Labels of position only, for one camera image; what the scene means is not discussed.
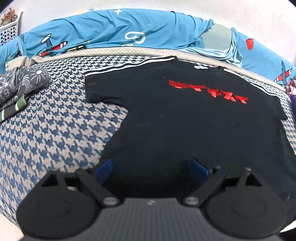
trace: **houndstooth fabric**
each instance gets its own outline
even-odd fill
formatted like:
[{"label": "houndstooth fabric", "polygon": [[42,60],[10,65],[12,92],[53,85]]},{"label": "houndstooth fabric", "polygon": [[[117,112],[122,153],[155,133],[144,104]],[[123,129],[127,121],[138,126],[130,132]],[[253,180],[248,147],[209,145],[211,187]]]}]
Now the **houndstooth fabric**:
[{"label": "houndstooth fabric", "polygon": [[[73,172],[97,164],[104,145],[120,127],[127,111],[111,104],[87,103],[82,72],[148,58],[151,57],[78,57],[34,65],[46,68],[52,83],[30,96],[24,110],[0,124],[0,213],[17,224],[18,205],[46,172],[53,168]],[[280,98],[288,116],[283,124],[296,153],[289,97],[274,87],[242,77]]]}]

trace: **gray ribbed surface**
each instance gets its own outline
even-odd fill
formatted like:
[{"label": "gray ribbed surface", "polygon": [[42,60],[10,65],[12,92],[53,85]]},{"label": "gray ribbed surface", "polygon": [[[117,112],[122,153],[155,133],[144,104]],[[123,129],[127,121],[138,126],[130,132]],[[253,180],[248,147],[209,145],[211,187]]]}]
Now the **gray ribbed surface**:
[{"label": "gray ribbed surface", "polygon": [[[21,241],[36,241],[24,237]],[[237,241],[212,228],[196,208],[176,199],[127,199],[105,209],[85,232],[64,241]],[[261,241],[279,241],[278,237]]]}]

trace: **green and black striped cloth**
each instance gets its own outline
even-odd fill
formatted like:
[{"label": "green and black striped cloth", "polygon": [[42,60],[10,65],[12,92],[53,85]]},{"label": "green and black striped cloth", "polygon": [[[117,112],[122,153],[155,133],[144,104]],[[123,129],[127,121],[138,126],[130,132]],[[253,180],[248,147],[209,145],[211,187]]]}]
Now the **green and black striped cloth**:
[{"label": "green and black striped cloth", "polygon": [[14,115],[19,110],[23,109],[26,105],[26,98],[23,95],[14,105],[7,107],[0,112],[0,123],[6,120],[8,117]]}]

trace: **t-shirt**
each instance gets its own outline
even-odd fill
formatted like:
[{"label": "t-shirt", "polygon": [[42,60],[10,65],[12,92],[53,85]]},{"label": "t-shirt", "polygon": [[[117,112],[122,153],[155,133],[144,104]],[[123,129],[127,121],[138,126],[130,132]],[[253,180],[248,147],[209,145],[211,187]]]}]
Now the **t-shirt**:
[{"label": "t-shirt", "polygon": [[115,195],[186,196],[197,188],[189,172],[194,157],[251,168],[296,213],[296,158],[274,93],[223,67],[175,56],[91,69],[85,77],[87,101],[128,110],[101,156],[113,162],[104,186]]}]

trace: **laundry basket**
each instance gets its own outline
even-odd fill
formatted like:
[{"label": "laundry basket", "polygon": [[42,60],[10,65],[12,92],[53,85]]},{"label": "laundry basket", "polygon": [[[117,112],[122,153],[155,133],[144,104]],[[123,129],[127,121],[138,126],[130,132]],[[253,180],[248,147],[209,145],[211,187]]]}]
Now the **laundry basket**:
[{"label": "laundry basket", "polygon": [[19,19],[20,14],[17,16],[17,19],[15,21],[0,27],[0,46],[6,44],[8,41],[17,36]]}]

